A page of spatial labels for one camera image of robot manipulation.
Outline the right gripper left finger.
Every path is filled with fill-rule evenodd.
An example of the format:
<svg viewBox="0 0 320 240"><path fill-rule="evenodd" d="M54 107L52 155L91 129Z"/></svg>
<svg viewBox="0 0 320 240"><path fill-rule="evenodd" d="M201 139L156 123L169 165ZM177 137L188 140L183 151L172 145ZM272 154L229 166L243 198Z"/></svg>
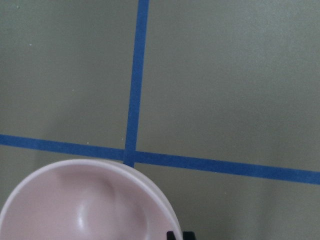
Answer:
<svg viewBox="0 0 320 240"><path fill-rule="evenodd" d="M176 240L175 234L173 231L168 231L166 233L166 239L167 240Z"/></svg>

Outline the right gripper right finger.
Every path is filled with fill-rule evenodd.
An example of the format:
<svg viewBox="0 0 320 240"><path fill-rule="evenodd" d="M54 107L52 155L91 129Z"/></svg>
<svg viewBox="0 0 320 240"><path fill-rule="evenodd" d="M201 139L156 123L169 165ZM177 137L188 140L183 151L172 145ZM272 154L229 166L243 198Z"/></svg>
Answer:
<svg viewBox="0 0 320 240"><path fill-rule="evenodd" d="M195 240L195 233L193 231L184 231L182 236L183 240Z"/></svg>

